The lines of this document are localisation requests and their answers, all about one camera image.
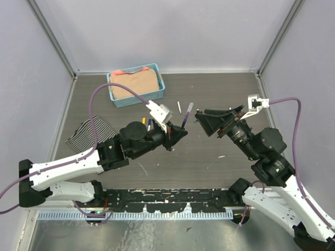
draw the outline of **orange cloth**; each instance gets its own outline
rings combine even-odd
[[[110,75],[109,81],[111,83],[118,83],[127,86],[137,94],[159,90],[156,72],[148,67],[144,67],[134,73],[117,70]],[[115,99],[132,96],[131,93],[117,86],[112,86],[111,92],[113,93]]]

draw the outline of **white marker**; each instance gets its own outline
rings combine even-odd
[[[180,108],[180,103],[179,103],[179,101],[177,101],[177,104],[178,104],[179,112],[180,112],[180,114],[182,114],[182,109]]]

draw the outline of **gray floor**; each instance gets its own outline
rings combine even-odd
[[[194,123],[196,109],[228,109],[244,105],[247,96],[259,93],[252,73],[224,74],[165,74],[164,98],[157,100],[174,111],[172,122],[181,124],[190,102],[194,103],[192,115],[186,124],[189,135],[175,146],[173,152],[163,147],[146,154],[130,165],[100,175],[81,176],[72,181],[84,182],[97,179],[104,188],[228,188],[239,177],[254,181],[244,154],[228,137],[207,137],[199,123]],[[73,155],[65,144],[80,124],[88,119],[88,101],[93,90],[106,83],[106,76],[79,76],[75,85],[69,112],[62,131],[56,159]],[[182,107],[178,112],[177,100]],[[112,127],[119,130],[132,121],[149,118],[144,104],[115,108],[107,89],[101,90],[94,101],[94,114],[102,116]],[[254,132],[269,126],[265,111],[247,119]]]
[[[90,227],[83,221],[38,221],[30,251],[299,251],[278,224],[251,211],[238,229],[230,220],[110,221]]]

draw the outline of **gray wood tabletop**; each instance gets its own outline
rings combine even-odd
[[[228,188],[238,178],[256,180],[250,166],[253,162],[227,137],[207,137],[199,123],[195,122],[196,109],[228,109],[244,105],[247,96],[259,92],[252,73],[210,74],[163,74],[164,98],[156,100],[174,111],[171,122],[180,125],[190,102],[194,103],[186,124],[188,136],[182,139],[174,151],[160,146],[146,155],[130,160],[130,165],[72,179],[86,182],[96,179],[104,188]],[[88,119],[88,101],[93,90],[106,83],[105,75],[79,76],[61,134],[56,159],[75,154],[65,143],[82,122]],[[182,114],[178,111],[179,100]],[[144,104],[116,108],[110,100],[108,89],[96,95],[94,114],[100,115],[115,130],[120,130],[132,121],[149,119],[149,110]],[[265,111],[247,119],[253,132],[269,126]]]

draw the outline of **blue marker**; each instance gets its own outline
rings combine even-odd
[[[148,131],[150,131],[150,127],[151,127],[151,119],[148,120]]]

